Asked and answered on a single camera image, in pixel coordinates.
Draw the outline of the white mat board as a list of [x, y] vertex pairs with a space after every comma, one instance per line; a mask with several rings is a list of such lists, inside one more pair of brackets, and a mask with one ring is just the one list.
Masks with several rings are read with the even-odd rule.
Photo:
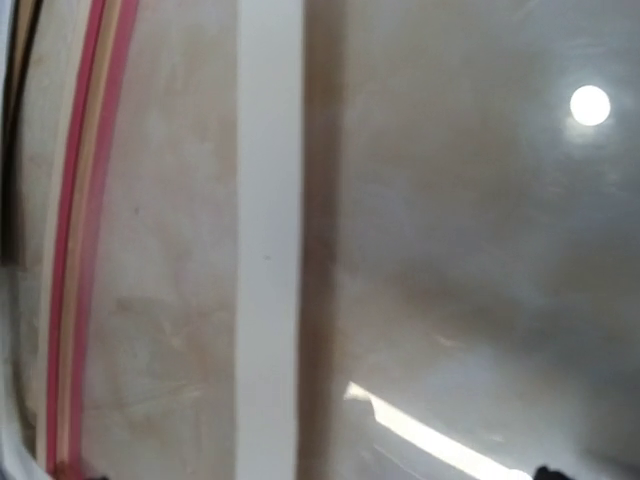
[[304, 3], [242, 1], [237, 27], [239, 479], [292, 479], [304, 126]]

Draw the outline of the pink wooden picture frame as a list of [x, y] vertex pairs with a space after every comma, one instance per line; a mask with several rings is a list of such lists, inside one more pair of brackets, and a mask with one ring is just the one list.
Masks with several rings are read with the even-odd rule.
[[107, 170], [136, 1], [82, 1], [53, 154], [34, 369], [35, 461], [48, 479], [87, 479], [84, 378]]

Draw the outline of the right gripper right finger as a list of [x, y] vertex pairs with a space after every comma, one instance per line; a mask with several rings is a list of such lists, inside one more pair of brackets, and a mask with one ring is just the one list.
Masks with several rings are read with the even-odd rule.
[[552, 468], [547, 465], [538, 467], [532, 476], [533, 480], [596, 480], [607, 478], [607, 474], [585, 472], [579, 472], [577, 474], [567, 473], [564, 470]]

